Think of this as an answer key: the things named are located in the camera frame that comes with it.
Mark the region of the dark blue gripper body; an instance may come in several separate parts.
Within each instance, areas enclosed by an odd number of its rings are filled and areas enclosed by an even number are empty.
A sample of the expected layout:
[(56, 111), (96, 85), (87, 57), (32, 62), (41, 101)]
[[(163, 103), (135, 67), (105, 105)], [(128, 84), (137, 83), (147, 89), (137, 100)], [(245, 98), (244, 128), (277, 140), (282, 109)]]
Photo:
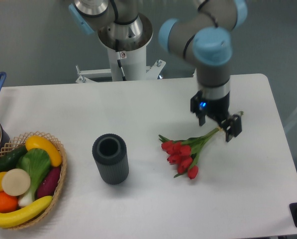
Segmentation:
[(203, 96), (202, 91), (198, 91), (190, 100), (190, 111), (195, 114), (205, 114), (217, 123), (221, 123), (229, 116), (228, 108), (230, 103), (230, 94), (217, 100), (209, 100)]

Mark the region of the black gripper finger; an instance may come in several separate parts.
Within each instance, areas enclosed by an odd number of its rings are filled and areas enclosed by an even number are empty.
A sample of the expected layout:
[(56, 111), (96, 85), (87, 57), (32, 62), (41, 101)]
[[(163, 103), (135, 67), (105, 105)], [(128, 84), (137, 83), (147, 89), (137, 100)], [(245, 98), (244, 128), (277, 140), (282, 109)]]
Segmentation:
[(242, 114), (229, 115), (221, 122), (220, 127), (225, 131), (225, 141), (230, 142), (242, 132)]
[(199, 126), (203, 126), (205, 124), (205, 114), (200, 113), (197, 117)]

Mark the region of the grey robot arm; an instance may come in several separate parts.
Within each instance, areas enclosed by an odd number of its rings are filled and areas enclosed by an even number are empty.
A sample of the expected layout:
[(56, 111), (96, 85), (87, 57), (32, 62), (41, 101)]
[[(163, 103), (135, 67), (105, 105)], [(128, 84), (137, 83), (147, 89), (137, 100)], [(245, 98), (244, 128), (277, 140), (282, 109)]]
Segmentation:
[[(225, 131), (227, 141), (242, 131), (241, 117), (229, 113), (232, 57), (230, 32), (247, 17), (243, 0), (199, 0), (190, 21), (172, 18), (158, 33), (162, 48), (193, 65), (198, 91), (190, 110), (199, 125), (210, 118)], [(69, 12), (85, 33), (96, 32), (107, 48), (114, 81), (141, 80), (146, 76), (146, 46), (153, 36), (150, 20), (136, 0), (74, 0)]]

